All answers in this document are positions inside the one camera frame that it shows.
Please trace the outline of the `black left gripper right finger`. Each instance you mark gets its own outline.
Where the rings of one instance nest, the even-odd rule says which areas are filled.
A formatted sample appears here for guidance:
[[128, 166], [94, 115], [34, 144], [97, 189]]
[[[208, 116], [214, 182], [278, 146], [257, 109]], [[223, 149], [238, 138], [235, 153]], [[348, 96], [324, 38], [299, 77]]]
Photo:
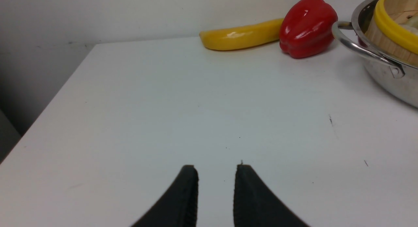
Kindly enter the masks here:
[[308, 226], [245, 164], [236, 167], [233, 216], [236, 227]]

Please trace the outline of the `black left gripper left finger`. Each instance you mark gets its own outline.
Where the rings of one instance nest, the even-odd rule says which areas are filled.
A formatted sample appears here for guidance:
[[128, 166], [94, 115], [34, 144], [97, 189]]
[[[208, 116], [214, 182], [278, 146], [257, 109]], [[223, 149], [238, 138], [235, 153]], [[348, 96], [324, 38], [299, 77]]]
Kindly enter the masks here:
[[184, 165], [170, 187], [133, 227], [195, 227], [198, 215], [198, 172]]

